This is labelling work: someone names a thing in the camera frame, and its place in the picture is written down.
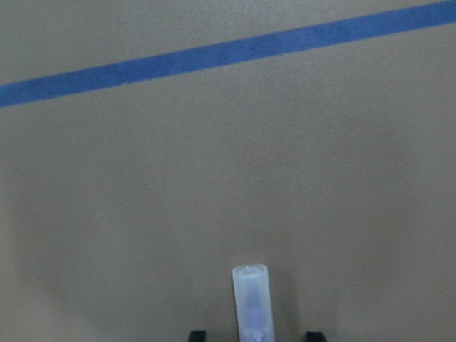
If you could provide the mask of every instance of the blue painter's tape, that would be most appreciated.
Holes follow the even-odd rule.
[[[456,22],[438,2],[0,85],[0,108]]]

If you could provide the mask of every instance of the plastic cap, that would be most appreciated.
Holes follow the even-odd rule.
[[[268,268],[253,264],[233,269],[240,342],[274,342]]]

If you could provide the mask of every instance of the white cylindrical object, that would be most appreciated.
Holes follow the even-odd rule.
[[[240,342],[274,342],[268,268],[260,264],[233,269]]]

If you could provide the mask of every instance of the blue tape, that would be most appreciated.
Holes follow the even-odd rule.
[[[0,108],[456,22],[456,0],[0,85]]]

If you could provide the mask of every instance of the translucent plastic tube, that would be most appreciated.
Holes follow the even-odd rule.
[[[274,342],[268,269],[252,264],[233,269],[240,342]]]

